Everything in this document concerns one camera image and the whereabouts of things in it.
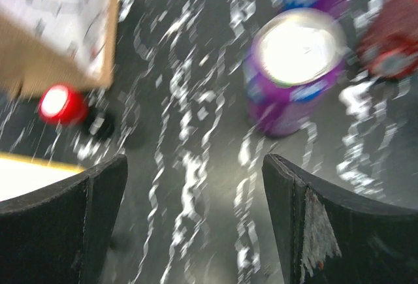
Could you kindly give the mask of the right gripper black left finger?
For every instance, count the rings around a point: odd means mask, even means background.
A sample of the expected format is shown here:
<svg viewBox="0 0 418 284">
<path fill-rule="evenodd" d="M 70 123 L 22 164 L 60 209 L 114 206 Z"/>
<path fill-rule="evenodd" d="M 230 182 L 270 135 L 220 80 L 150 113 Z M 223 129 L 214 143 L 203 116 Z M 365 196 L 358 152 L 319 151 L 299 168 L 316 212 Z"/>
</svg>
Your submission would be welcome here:
<svg viewBox="0 0 418 284">
<path fill-rule="evenodd" d="M 2 283 L 98 283 L 128 178 L 118 154 L 1 202 Z"/>
</svg>

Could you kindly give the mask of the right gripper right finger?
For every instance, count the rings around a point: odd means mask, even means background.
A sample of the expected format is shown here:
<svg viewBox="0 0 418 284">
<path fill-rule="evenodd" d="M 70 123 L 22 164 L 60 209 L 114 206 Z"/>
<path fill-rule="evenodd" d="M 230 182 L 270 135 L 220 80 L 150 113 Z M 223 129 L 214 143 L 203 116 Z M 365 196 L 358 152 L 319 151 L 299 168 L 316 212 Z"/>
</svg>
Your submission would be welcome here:
<svg viewBox="0 0 418 284">
<path fill-rule="evenodd" d="M 372 200 L 276 154 L 262 167 L 286 283 L 416 283 L 417 211 Z"/>
</svg>

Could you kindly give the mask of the red can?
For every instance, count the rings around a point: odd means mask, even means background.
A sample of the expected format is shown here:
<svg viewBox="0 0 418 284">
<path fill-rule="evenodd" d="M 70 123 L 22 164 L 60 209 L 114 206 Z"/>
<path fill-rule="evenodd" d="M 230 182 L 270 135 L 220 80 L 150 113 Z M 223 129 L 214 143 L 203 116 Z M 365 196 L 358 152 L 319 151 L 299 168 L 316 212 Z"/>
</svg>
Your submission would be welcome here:
<svg viewBox="0 0 418 284">
<path fill-rule="evenodd" d="M 401 80 L 417 71 L 417 0 L 385 0 L 357 55 L 370 76 Z"/>
</svg>

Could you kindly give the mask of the brown canvas bag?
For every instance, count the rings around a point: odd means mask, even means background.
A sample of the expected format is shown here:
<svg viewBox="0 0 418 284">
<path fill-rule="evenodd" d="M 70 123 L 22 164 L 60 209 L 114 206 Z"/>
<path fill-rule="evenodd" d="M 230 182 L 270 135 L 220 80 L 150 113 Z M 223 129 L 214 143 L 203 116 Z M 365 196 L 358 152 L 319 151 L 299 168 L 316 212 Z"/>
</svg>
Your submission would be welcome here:
<svg viewBox="0 0 418 284">
<path fill-rule="evenodd" d="M 1 91 L 110 87 L 118 11 L 119 0 L 1 0 Z"/>
</svg>

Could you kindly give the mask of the white dry-erase board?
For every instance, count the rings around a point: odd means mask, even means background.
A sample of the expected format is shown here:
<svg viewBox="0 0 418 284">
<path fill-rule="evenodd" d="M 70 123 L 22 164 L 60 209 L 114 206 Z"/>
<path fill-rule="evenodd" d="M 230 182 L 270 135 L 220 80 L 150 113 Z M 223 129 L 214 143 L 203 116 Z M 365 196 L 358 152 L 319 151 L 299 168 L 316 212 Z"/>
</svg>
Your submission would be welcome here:
<svg viewBox="0 0 418 284">
<path fill-rule="evenodd" d="M 1 202 L 36 191 L 85 171 L 71 165 L 1 152 Z"/>
</svg>

